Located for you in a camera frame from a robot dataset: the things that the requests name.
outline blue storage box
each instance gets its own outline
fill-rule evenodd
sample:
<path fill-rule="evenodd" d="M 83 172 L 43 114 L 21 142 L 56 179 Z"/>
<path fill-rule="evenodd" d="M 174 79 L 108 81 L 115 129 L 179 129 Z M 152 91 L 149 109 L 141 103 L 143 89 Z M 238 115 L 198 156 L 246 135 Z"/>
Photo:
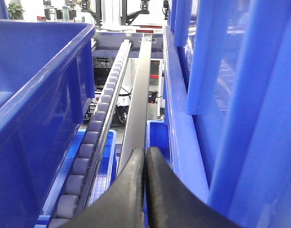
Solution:
<path fill-rule="evenodd" d="M 60 191 L 62 191 L 63 184 L 68 176 L 68 172 L 70 171 L 71 165 L 85 135 L 85 131 L 85 129 L 78 130 L 66 154 L 62 166 L 59 169 L 58 175 L 56 176 L 54 184 L 45 201 L 42 213 L 38 218 L 35 228 L 42 225 L 46 227 L 51 215 L 54 213 L 54 208 L 57 203 L 57 199 L 59 198 Z M 100 163 L 97 177 L 95 179 L 95 184 L 92 190 L 89 204 L 95 202 L 108 189 L 110 184 L 112 184 L 116 178 L 116 140 L 117 132 L 114 130 L 109 130 L 105 144 L 104 155 Z"/>
<path fill-rule="evenodd" d="M 103 193 L 105 193 L 116 178 L 116 140 L 117 132 L 114 130 L 109 130 L 107 135 L 107 142 L 104 148 L 99 170 L 96 175 L 89 205 L 94 203 Z"/>
<path fill-rule="evenodd" d="M 147 121 L 145 143 L 146 149 L 149 147 L 158 147 L 167 163 L 172 166 L 168 125 L 164 124 L 161 120 Z"/>
<path fill-rule="evenodd" d="M 32 227 L 83 122 L 93 25 L 0 20 L 0 227 Z"/>

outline blue bin rim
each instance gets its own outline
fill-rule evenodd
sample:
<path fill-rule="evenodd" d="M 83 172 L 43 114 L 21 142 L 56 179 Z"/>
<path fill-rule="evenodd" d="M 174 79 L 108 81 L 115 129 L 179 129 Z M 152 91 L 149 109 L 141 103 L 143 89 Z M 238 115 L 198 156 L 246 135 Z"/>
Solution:
<path fill-rule="evenodd" d="M 112 139 L 111 148 L 109 151 L 106 190 L 111 184 L 112 168 L 113 168 L 114 155 L 116 153 L 115 148 L 116 148 L 116 140 L 117 140 L 117 132 L 115 130 L 109 130 L 108 133 L 112 133 L 113 139 Z"/>
<path fill-rule="evenodd" d="M 68 22 L 48 23 L 7 19 L 0 19 L 0 23 L 37 24 L 39 26 L 70 24 Z M 28 103 L 30 97 L 39 89 L 48 86 L 45 82 L 47 82 L 47 80 L 54 80 L 54 76 L 58 76 L 71 63 L 73 58 L 90 41 L 95 33 L 94 25 L 86 23 L 71 24 L 76 27 L 80 26 L 84 28 L 0 108 L 0 120 L 3 120 L 0 121 L 0 142 L 6 142 L 5 136 L 11 136 L 12 132 L 9 132 L 9 130 L 15 129 L 15 127 L 11 127 L 11 125 L 13 124 L 13 126 L 16 126 L 16 116 L 27 114 L 24 112 L 23 107 Z"/>

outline metal frame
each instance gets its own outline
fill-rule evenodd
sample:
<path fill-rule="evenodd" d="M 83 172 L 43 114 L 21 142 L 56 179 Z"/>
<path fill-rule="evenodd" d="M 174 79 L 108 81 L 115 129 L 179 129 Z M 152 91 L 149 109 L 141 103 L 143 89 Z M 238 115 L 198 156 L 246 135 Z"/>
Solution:
<path fill-rule="evenodd" d="M 115 57 L 124 39 L 132 42 L 130 58 L 138 58 L 142 33 L 108 33 L 96 32 L 93 37 L 96 40 L 96 49 L 93 50 L 94 57 Z M 152 34 L 151 58 L 163 59 L 163 35 Z"/>

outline computer monitor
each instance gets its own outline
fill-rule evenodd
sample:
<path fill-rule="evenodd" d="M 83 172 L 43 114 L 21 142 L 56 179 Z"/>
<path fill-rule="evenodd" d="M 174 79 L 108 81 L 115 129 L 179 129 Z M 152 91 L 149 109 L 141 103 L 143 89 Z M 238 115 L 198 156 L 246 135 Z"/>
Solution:
<path fill-rule="evenodd" d="M 44 6 L 51 6 L 51 0 L 43 0 Z"/>

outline blue plastic panel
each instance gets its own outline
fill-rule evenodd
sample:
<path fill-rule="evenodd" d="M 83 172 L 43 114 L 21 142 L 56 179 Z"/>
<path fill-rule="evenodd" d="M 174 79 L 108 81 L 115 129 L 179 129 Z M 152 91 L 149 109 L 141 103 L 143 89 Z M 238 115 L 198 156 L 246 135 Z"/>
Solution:
<path fill-rule="evenodd" d="M 250 0 L 200 3 L 187 112 L 197 115 L 194 123 L 209 184 L 233 93 L 249 5 Z"/>
<path fill-rule="evenodd" d="M 173 170 L 191 192 L 206 202 L 208 183 L 193 119 L 185 111 L 186 88 L 173 38 L 167 26 L 164 31 L 165 92 Z"/>
<path fill-rule="evenodd" d="M 244 227 L 291 227 L 291 1 L 253 2 L 249 23 L 209 203 Z"/>
<path fill-rule="evenodd" d="M 8 12 L 4 0 L 0 0 L 0 19 L 8 19 Z"/>
<path fill-rule="evenodd" d="M 94 33 L 88 24 L 0 21 L 0 92 L 14 94 L 0 103 L 0 227 L 38 219 L 94 97 Z"/>

